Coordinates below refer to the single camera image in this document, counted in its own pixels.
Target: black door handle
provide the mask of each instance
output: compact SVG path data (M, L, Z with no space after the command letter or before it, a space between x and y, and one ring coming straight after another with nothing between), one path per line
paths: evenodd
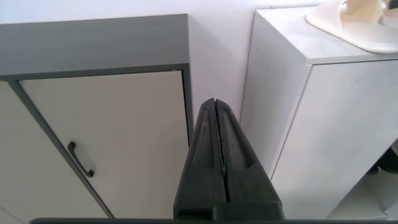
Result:
M86 170L85 167L83 167L83 165L81 164L79 158L77 158L76 153L75 153L75 149L76 149L76 143L71 141L68 146L67 146L69 153L72 155L73 159L76 161L77 166L83 171L83 173L87 176L87 177L93 177L94 176L94 171L93 170Z

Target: cabinet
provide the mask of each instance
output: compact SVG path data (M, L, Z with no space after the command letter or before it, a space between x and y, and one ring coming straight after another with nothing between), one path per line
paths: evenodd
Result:
M188 152L180 71L22 86L64 147L87 154L88 180L116 218L172 218Z
M329 217L346 195L376 202L356 184L398 136L398 55L312 27L312 10L256 12L241 116L287 218Z
M39 217L106 217L5 82L0 82L0 103L0 208L23 222ZM3 209L0 217L14 219Z
M0 33L0 207L24 222L172 218L193 130L188 16Z

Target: shelf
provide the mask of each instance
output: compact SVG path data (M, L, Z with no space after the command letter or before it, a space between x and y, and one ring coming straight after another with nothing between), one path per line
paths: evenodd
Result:
M387 220L373 191L360 180L329 214L331 220Z

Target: white object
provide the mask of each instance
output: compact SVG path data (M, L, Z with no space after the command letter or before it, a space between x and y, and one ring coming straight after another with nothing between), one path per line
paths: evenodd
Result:
M0 83L0 103L0 207L24 223L42 217L106 218L104 211L4 82ZM0 220L12 219L15 218L0 210Z
M398 8L389 9L391 0L385 0L386 8L380 20L380 23L390 29L398 30Z
M326 218L398 136L398 54L256 12L241 126L287 218Z
M330 220L387 220L377 195L362 178L329 214Z
M188 152L181 71L22 86L63 145L88 155L88 180L116 218L172 218Z
M398 32L379 24L380 0L326 0L307 15L313 26L375 53L398 52Z

